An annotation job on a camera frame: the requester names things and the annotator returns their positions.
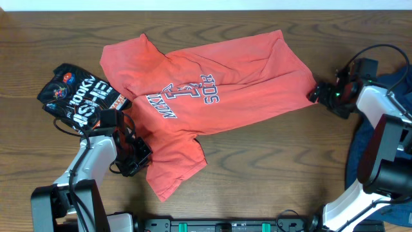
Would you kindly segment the orange printed t-shirt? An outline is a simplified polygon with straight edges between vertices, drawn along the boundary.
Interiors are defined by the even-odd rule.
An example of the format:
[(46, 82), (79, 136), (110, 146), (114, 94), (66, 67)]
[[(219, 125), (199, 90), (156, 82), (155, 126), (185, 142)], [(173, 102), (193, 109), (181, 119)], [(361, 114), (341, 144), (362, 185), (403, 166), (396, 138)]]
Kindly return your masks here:
[(146, 179), (161, 201), (207, 165), (197, 141), (310, 105), (315, 80), (281, 31), (161, 53), (141, 35), (102, 51), (110, 85), (152, 149)]

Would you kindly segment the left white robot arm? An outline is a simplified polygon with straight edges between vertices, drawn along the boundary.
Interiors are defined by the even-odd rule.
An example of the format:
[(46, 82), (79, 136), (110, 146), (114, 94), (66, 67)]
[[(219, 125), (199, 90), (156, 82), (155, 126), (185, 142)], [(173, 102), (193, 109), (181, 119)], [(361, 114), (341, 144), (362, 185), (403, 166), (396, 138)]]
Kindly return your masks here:
[(112, 165), (132, 177), (149, 163), (150, 147), (134, 135), (90, 133), (68, 169), (51, 185), (31, 195), (34, 231), (138, 231), (131, 213), (108, 215), (99, 187)]

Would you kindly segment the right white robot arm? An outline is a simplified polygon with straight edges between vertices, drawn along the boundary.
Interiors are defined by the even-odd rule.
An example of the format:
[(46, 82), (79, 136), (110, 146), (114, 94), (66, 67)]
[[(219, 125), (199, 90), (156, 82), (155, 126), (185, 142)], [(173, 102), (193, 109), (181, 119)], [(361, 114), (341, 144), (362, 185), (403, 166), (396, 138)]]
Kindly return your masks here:
[(320, 83), (310, 100), (341, 117), (357, 110), (374, 131), (355, 181), (308, 221), (306, 231), (353, 231), (376, 211), (411, 202), (411, 161), (396, 157), (398, 151), (411, 153), (411, 115), (394, 94), (372, 81)]

